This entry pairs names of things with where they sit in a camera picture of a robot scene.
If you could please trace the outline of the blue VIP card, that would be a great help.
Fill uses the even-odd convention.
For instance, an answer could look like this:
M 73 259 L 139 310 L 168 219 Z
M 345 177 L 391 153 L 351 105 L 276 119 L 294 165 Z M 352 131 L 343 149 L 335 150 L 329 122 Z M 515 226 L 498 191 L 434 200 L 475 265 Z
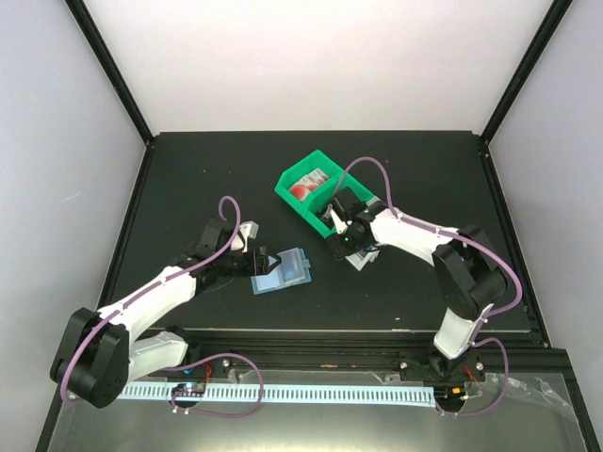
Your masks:
M 294 283 L 304 276 L 303 268 L 291 263 L 282 263 L 283 281 Z

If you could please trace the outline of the light blue card holder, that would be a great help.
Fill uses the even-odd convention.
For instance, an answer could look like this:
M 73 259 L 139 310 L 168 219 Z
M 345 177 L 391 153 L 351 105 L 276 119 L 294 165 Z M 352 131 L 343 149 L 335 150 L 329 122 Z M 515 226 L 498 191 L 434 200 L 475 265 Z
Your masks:
M 251 277 L 252 290 L 255 295 L 283 290 L 312 281 L 311 264 L 302 248 L 283 250 L 276 256 L 280 262 L 270 274 Z

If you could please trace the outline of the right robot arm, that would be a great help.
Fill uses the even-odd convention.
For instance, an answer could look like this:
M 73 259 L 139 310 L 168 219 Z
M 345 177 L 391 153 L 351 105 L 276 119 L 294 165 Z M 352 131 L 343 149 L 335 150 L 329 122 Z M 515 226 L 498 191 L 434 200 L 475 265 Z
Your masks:
M 363 202 L 349 188 L 334 194 L 319 216 L 334 228 L 327 236 L 334 257 L 357 269 L 384 248 L 403 250 L 434 268 L 446 310 L 426 365 L 439 379 L 457 374 L 462 356 L 508 287 L 487 235 L 473 226 L 457 230 L 428 224 L 377 198 Z

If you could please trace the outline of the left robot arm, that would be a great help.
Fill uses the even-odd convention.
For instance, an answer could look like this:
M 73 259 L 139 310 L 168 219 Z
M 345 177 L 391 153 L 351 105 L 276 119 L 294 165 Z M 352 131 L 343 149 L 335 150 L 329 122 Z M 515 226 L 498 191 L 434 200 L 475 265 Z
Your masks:
M 195 374 L 203 354 L 183 329 L 171 327 L 150 338 L 142 335 L 218 279 L 266 276 L 280 265 L 281 257 L 266 247 L 251 247 L 258 229 L 253 221 L 212 219 L 198 241 L 140 289 L 97 311 L 74 312 L 50 369 L 62 400 L 104 408 L 128 383 L 154 372 Z

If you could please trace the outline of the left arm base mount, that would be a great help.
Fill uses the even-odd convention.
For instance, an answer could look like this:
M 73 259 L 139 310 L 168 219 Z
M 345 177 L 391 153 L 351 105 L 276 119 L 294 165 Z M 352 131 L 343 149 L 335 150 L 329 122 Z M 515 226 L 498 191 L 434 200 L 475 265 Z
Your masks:
M 190 374 L 194 373 L 197 368 L 207 367 L 209 364 L 212 364 L 214 361 L 220 361 L 220 362 L 222 362 L 223 360 L 231 361 L 235 358 L 236 358 L 236 354 L 230 353 L 230 352 L 212 354 L 212 355 L 208 355 L 204 358 L 201 358 L 200 360 L 195 361 L 195 362 L 181 363 L 176 366 L 161 368 L 160 372 L 184 373 L 184 374 L 190 375 Z

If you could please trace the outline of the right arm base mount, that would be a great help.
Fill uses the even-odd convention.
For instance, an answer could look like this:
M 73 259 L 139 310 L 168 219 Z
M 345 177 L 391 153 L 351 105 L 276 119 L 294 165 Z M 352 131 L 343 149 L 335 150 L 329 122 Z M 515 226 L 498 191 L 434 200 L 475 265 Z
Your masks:
M 399 371 L 405 379 L 423 382 L 465 382 L 474 377 L 485 381 L 483 370 L 479 370 L 479 356 L 472 350 L 459 358 L 446 358 L 434 347 L 404 348 L 398 353 Z

